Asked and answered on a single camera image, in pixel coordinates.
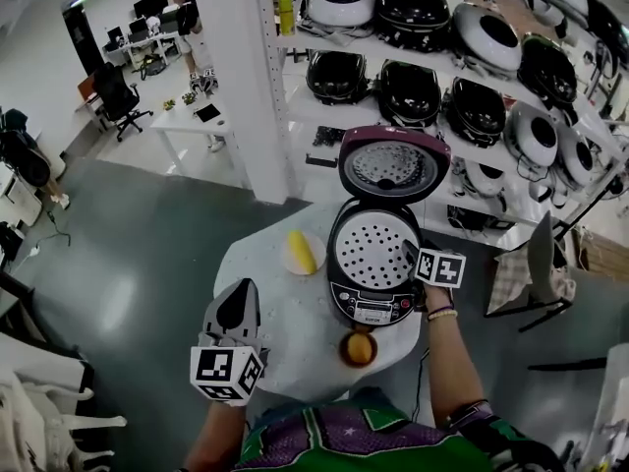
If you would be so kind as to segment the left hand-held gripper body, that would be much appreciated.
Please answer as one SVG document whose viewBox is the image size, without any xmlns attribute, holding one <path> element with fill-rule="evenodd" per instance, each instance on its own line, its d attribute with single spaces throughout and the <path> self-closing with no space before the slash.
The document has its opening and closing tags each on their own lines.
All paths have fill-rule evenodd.
<svg viewBox="0 0 629 472">
<path fill-rule="evenodd" d="M 189 381 L 203 396 L 251 399 L 263 377 L 268 349 L 256 340 L 202 332 L 191 348 Z"/>
</svg>

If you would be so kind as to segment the dark red rice cooker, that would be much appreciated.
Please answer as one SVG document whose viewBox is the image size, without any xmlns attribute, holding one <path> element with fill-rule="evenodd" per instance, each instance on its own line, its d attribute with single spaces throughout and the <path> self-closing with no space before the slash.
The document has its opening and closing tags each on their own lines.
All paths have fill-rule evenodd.
<svg viewBox="0 0 629 472">
<path fill-rule="evenodd" d="M 410 206 L 441 184 L 450 162 L 448 144 L 417 130 L 346 131 L 337 169 L 350 198 L 330 230 L 326 281 L 334 313 L 350 327 L 396 325 L 420 310 L 401 245 L 407 239 L 424 247 Z"/>
</svg>

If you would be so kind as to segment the person's left forearm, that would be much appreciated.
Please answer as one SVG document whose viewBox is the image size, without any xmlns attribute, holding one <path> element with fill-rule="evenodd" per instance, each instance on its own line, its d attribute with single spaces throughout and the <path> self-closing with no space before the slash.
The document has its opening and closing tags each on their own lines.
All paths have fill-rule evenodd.
<svg viewBox="0 0 629 472">
<path fill-rule="evenodd" d="M 184 468 L 187 472 L 231 472 L 240 459 L 245 428 L 245 406 L 212 402 Z"/>
</svg>

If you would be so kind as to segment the person's right forearm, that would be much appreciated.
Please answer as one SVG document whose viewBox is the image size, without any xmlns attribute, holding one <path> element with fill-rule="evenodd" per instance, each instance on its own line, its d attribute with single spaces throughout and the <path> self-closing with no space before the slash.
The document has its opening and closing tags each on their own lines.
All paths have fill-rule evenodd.
<svg viewBox="0 0 629 472">
<path fill-rule="evenodd" d="M 427 310 L 449 305 L 444 290 L 426 287 Z M 427 315 L 429 333 L 429 395 L 435 425 L 446 430 L 463 409 L 485 402 L 475 365 L 458 325 L 458 312 Z"/>
</svg>

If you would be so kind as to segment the round white table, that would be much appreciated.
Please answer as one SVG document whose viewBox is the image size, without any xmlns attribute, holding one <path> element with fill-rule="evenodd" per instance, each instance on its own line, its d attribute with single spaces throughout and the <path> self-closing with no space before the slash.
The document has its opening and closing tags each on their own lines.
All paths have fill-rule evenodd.
<svg viewBox="0 0 629 472">
<path fill-rule="evenodd" d="M 349 328 L 337 319 L 328 300 L 325 271 L 301 276 L 283 264 L 287 234 L 298 229 L 326 240 L 338 204 L 312 204 L 252 235 L 234 242 L 219 267 L 214 291 L 222 292 L 248 277 L 258 289 L 257 336 L 269 354 L 258 388 L 302 401 L 334 398 L 361 379 L 406 357 L 415 347 L 422 317 L 412 314 L 400 324 L 373 332 L 375 359 L 366 367 L 347 366 L 339 355 Z"/>
</svg>

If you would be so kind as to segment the black box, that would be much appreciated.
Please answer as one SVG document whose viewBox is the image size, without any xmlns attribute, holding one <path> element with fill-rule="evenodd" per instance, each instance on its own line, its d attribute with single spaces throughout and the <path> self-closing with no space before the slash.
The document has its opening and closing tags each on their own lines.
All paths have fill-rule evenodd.
<svg viewBox="0 0 629 472">
<path fill-rule="evenodd" d="M 446 216 L 453 227 L 469 231 L 484 231 L 486 229 L 507 231 L 515 225 L 514 222 L 493 215 L 457 206 L 447 206 Z"/>
</svg>

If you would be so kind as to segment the beige checked cloth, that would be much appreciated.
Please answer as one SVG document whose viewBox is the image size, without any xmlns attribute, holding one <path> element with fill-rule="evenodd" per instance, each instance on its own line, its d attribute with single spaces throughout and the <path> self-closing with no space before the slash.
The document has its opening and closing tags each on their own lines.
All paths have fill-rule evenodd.
<svg viewBox="0 0 629 472">
<path fill-rule="evenodd" d="M 498 262 L 486 312 L 495 314 L 507 304 L 520 298 L 526 290 L 535 301 L 548 304 L 559 298 L 574 300 L 577 283 L 566 266 L 554 267 L 539 260 L 529 267 L 528 249 L 505 253 L 495 258 Z"/>
</svg>

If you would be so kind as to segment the corn cob on plate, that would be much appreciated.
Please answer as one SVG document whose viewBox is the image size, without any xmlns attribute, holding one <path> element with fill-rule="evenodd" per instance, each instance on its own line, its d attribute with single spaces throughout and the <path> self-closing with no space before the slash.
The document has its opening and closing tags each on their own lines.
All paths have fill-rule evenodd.
<svg viewBox="0 0 629 472">
<path fill-rule="evenodd" d="M 316 259 L 317 262 L 317 271 L 318 272 L 322 267 L 323 264 L 325 262 L 325 258 L 326 258 L 326 249 L 324 244 L 322 243 L 322 241 L 315 235 L 313 235 L 312 233 L 309 232 L 304 232 L 304 235 L 306 236 L 306 238 L 309 241 L 310 247 L 312 252 L 314 253 L 314 257 Z M 290 251 L 289 245 L 288 245 L 288 235 L 287 238 L 282 246 L 282 250 L 281 250 L 281 262 L 283 263 L 284 267 L 289 270 L 291 273 L 296 274 L 296 275 L 303 275 L 303 276 L 308 276 L 308 275 L 313 275 L 313 274 L 304 274 L 299 266 L 296 264 L 296 261 Z"/>
</svg>

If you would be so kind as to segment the orange in small bowl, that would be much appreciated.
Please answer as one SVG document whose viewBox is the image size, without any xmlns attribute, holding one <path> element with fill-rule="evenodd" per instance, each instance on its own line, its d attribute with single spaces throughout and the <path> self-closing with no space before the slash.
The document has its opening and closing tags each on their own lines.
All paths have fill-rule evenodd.
<svg viewBox="0 0 629 472">
<path fill-rule="evenodd" d="M 348 357 L 347 357 L 347 352 L 346 352 L 347 340 L 348 340 L 348 338 L 349 338 L 352 334 L 354 334 L 354 333 L 365 334 L 365 335 L 367 335 L 367 336 L 370 338 L 370 340 L 371 340 L 371 343 L 372 343 L 372 359 L 371 359 L 371 361 L 370 361 L 368 364 L 365 364 L 365 365 L 357 365 L 357 364 L 352 363 L 352 362 L 348 359 Z M 339 355 L 340 355 L 340 357 L 341 357 L 342 361 L 343 361 L 343 362 L 344 362 L 347 366 L 350 366 L 350 367 L 353 367 L 353 368 L 363 368 L 363 367 L 366 367 L 366 366 L 368 366 L 369 364 L 371 364 L 371 363 L 373 362 L 373 360 L 374 360 L 374 359 L 376 358 L 376 356 L 377 356 L 377 342 L 376 342 L 376 341 L 375 341 L 375 339 L 372 337 L 372 335 L 371 335 L 371 334 L 369 334 L 369 333 L 363 333 L 363 332 L 359 332 L 359 331 L 351 331 L 351 332 L 349 332 L 348 334 L 346 334 L 346 335 L 342 338 L 342 340 L 341 340 L 341 342 L 340 342 L 340 344 L 339 344 Z"/>
</svg>

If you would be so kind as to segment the orange fruit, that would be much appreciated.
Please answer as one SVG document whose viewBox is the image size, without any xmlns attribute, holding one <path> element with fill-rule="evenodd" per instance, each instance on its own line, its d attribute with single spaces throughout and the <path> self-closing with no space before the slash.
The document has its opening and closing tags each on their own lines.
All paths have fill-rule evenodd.
<svg viewBox="0 0 629 472">
<path fill-rule="evenodd" d="M 372 359 L 372 343 L 365 334 L 354 333 L 347 340 L 348 359 L 357 365 L 368 364 Z"/>
</svg>

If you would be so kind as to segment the person's purple green jersey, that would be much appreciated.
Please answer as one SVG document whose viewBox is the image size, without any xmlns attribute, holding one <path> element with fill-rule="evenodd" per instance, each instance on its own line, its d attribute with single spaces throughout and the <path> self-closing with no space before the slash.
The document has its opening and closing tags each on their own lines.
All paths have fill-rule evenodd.
<svg viewBox="0 0 629 472">
<path fill-rule="evenodd" d="M 565 472 L 556 454 L 482 400 L 442 429 L 375 402 L 304 408 L 256 428 L 234 472 Z"/>
</svg>

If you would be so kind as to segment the small white table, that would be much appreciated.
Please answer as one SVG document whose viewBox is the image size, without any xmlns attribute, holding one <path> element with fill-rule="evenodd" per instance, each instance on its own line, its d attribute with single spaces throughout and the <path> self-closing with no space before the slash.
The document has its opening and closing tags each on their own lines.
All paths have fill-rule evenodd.
<svg viewBox="0 0 629 472">
<path fill-rule="evenodd" d="M 206 122 L 202 122 L 200 117 L 195 115 L 195 112 L 208 103 L 213 104 L 219 111 L 219 114 Z M 191 105 L 177 104 L 170 110 L 162 110 L 151 123 L 150 129 L 156 132 L 163 148 L 171 159 L 174 172 L 177 175 L 186 177 L 190 177 L 190 174 L 173 147 L 168 135 L 170 133 L 181 133 L 223 138 L 236 172 L 237 185 L 244 189 L 251 188 L 234 132 L 224 111 L 224 103 L 217 94 L 212 95 L 206 101 L 197 101 Z"/>
</svg>

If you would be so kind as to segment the black tripod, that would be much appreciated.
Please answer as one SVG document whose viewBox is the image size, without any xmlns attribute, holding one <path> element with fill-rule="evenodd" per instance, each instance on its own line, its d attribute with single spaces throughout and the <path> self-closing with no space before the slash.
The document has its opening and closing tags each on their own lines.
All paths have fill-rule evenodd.
<svg viewBox="0 0 629 472">
<path fill-rule="evenodd" d="M 620 176 L 616 175 L 591 201 L 585 206 L 580 206 L 577 212 L 570 216 L 570 220 L 559 221 L 556 224 L 559 230 L 554 235 L 554 240 L 560 241 L 600 201 L 619 198 L 627 191 L 629 191 L 629 185 L 625 186 Z"/>
</svg>

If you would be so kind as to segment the black office chair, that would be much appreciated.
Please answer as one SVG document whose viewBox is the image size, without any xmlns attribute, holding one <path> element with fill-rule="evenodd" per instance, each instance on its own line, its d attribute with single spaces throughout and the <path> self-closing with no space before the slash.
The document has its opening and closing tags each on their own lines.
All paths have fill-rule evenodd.
<svg viewBox="0 0 629 472">
<path fill-rule="evenodd" d="M 93 89 L 102 100 L 106 119 L 117 128 L 116 140 L 121 143 L 122 135 L 130 126 L 139 133 L 143 131 L 137 120 L 153 116 L 152 110 L 140 111 L 140 96 L 135 83 L 128 85 L 122 70 L 111 62 L 104 63 L 93 74 Z"/>
</svg>

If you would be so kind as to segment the row of white office desks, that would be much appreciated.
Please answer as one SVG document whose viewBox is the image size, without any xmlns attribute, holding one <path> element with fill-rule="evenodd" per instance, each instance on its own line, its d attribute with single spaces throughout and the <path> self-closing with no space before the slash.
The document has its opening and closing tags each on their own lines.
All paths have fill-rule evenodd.
<svg viewBox="0 0 629 472">
<path fill-rule="evenodd" d="M 114 48 L 106 45 L 102 47 L 101 52 L 104 57 L 110 60 L 125 56 L 133 69 L 137 71 L 141 67 L 146 53 L 157 54 L 163 64 L 168 67 L 170 64 L 168 51 L 172 48 L 175 48 L 177 57 L 182 54 L 179 35 L 175 31 L 169 33 L 162 32 L 136 42 L 126 40 Z"/>
</svg>

